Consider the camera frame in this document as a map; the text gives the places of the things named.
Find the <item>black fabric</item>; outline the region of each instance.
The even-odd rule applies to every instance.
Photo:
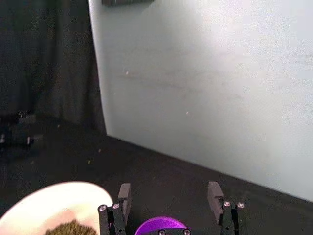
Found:
[[[1,111],[105,132],[87,0],[1,2]]]
[[[44,134],[45,144],[9,164],[6,187],[0,190],[0,216],[18,200],[54,183],[93,182],[114,199],[120,185],[129,182],[133,202],[128,235],[154,216],[174,217],[194,235],[218,235],[220,227],[206,198],[208,181],[217,181],[226,198],[245,202],[250,234],[312,234],[312,203],[54,118],[41,119],[32,128]]]

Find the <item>black curtain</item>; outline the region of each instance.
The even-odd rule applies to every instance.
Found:
[[[87,0],[4,0],[0,17],[0,112],[105,132]]]

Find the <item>black table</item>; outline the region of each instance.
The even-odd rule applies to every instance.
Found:
[[[244,201],[254,235],[313,233],[313,204],[186,163],[54,118],[32,125],[44,145],[8,166],[0,192],[0,216],[28,194],[65,181],[88,181],[112,198],[122,183],[132,184],[127,231],[154,216],[170,216],[206,235],[218,235],[207,201],[209,181],[218,181],[231,200]]]

